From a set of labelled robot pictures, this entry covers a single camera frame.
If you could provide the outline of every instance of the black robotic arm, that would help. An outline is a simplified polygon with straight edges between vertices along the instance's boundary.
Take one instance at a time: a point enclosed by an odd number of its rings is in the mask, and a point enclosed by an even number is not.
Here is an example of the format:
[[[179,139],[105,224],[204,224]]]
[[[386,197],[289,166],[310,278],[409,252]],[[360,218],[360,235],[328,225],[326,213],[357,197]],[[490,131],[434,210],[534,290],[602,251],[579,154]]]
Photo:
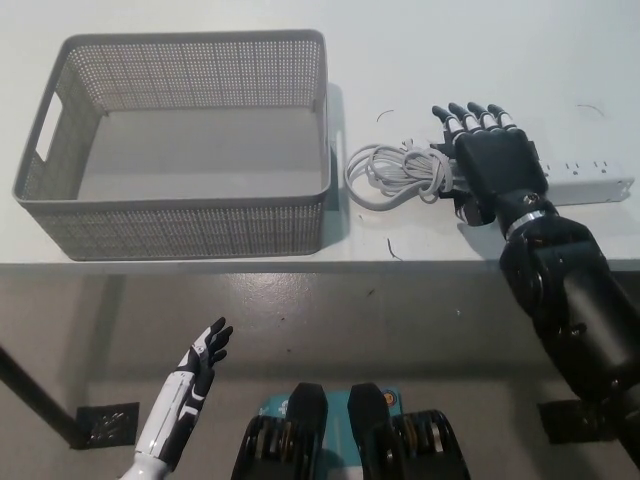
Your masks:
[[[587,227],[561,217],[526,134],[495,105],[433,107],[479,209],[506,244],[500,268],[556,368],[640,467],[640,316]]]

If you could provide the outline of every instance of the white robotic arm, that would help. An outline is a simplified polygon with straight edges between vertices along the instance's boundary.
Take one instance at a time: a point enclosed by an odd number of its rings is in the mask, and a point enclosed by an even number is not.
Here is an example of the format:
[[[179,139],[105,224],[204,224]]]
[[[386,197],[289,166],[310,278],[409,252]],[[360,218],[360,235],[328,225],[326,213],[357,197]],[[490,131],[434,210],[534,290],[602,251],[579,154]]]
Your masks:
[[[227,355],[233,328],[225,322],[207,328],[167,377],[123,480],[162,480],[175,470],[211,388],[213,366]]]

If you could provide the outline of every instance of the white power strip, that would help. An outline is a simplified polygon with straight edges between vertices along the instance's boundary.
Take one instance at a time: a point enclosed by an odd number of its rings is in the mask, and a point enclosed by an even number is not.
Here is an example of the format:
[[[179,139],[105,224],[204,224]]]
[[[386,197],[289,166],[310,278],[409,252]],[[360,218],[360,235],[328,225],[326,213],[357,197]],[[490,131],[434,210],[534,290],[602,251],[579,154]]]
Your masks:
[[[621,202],[635,180],[610,160],[540,165],[549,182],[547,197],[558,206]]]

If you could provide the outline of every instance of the wire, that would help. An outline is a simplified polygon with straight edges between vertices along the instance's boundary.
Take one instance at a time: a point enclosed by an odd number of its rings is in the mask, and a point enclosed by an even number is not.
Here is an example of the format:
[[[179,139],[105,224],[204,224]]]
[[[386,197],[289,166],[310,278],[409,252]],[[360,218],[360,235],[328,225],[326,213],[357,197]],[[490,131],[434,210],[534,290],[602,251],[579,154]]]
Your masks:
[[[402,143],[405,149],[366,145],[351,156],[344,169],[344,180],[356,203],[377,212],[391,210],[416,195],[426,203],[433,203],[439,192],[450,192],[454,183],[463,180],[454,175],[454,161],[439,150],[414,147],[410,139]],[[372,202],[355,191],[353,182],[363,173],[369,185],[389,200]]]

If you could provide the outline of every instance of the floor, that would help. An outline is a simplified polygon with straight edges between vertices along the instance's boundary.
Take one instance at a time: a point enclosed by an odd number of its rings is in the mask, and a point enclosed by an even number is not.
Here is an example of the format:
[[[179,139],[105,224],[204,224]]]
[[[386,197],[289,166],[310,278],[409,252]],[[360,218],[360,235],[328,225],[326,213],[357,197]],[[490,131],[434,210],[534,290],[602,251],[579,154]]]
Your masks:
[[[640,277],[620,281],[640,299]],[[0,277],[0,341],[68,411],[139,401],[186,346],[235,327],[174,477],[227,479],[249,419],[298,381],[396,386],[443,410],[474,479],[636,479],[616,443],[550,446],[536,403],[572,398],[496,272]],[[114,479],[133,448],[76,452],[0,385],[1,479]]]

